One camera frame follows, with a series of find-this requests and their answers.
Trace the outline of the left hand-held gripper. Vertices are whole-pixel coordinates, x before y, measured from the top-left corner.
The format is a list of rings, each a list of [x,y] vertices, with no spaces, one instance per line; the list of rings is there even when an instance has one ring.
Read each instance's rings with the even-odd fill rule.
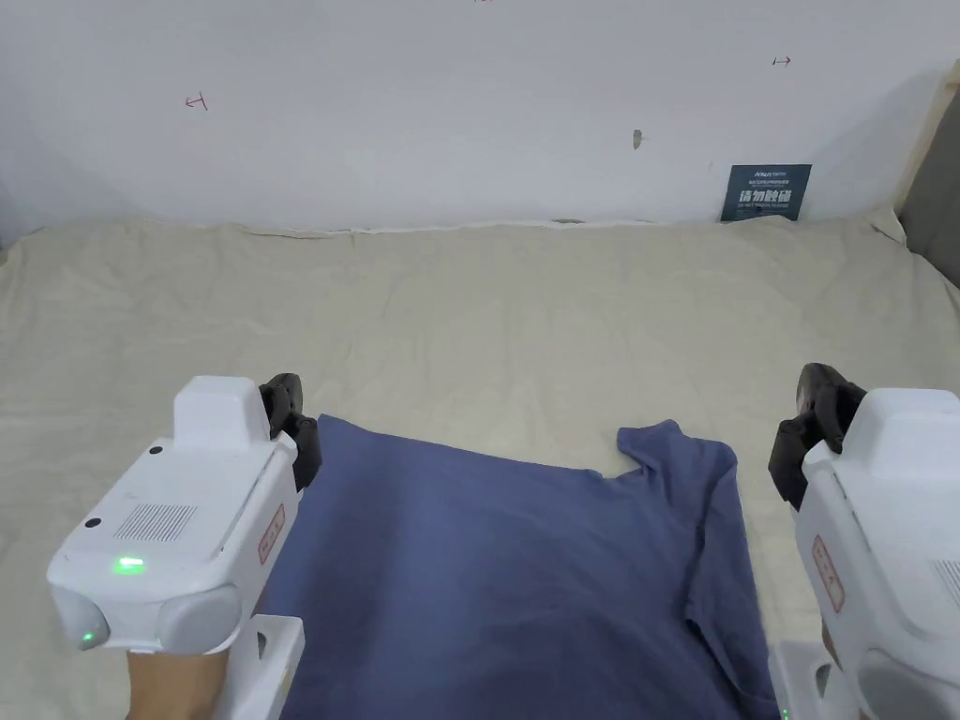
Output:
[[[217,719],[277,719],[305,647],[301,619],[256,607],[323,463],[301,378],[197,376],[172,435],[136,458],[53,554],[69,644],[228,652]]]

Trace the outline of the person's left hand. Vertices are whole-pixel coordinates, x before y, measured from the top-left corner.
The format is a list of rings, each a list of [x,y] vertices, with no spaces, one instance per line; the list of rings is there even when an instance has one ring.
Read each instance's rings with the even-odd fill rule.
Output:
[[[128,719],[212,719],[226,681],[229,651],[127,654]]]

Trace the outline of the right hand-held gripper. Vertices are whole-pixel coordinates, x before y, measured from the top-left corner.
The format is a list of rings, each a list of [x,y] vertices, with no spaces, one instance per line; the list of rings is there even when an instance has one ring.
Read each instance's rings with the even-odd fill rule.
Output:
[[[768,471],[832,637],[779,643],[784,719],[959,715],[959,401],[803,367]]]

